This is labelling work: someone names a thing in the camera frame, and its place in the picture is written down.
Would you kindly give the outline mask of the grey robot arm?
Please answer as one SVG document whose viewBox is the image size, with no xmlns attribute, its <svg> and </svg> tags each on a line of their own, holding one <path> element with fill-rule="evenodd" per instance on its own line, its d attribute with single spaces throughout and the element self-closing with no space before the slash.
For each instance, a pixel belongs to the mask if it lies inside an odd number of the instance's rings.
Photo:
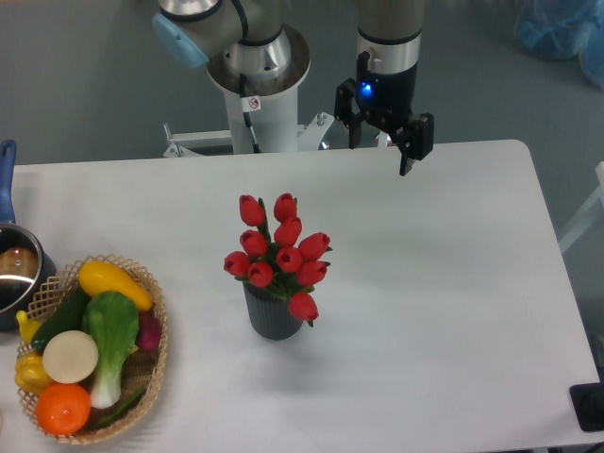
<svg viewBox="0 0 604 453">
<path fill-rule="evenodd" d="M 400 174 L 433 149 L 434 117 L 411 101 L 426 4 L 359 1 L 356 74 L 338 85 L 333 117 L 348 145 L 368 124 L 401 153 Z M 206 67 L 224 95 L 235 154 L 308 150 L 297 90 L 310 68 L 303 36 L 283 21 L 279 1 L 161 1 L 152 19 L 166 49 L 184 66 Z"/>
</svg>

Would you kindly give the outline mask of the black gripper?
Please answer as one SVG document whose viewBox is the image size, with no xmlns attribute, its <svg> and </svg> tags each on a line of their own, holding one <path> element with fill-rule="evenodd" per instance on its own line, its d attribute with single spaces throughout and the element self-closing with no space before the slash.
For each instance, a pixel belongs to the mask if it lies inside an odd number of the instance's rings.
<svg viewBox="0 0 604 453">
<path fill-rule="evenodd" d="M 411 114 L 416 73 L 417 65 L 396 74 L 375 73 L 366 60 L 359 60 L 356 80 L 348 78 L 335 94 L 333 116 L 348 131 L 348 147 L 356 148 L 361 143 L 363 114 L 368 124 L 391 134 L 401 154 L 401 176 L 424 159 L 434 145 L 434 116 L 428 112 Z M 355 100 L 362 114 L 353 111 Z"/>
</svg>

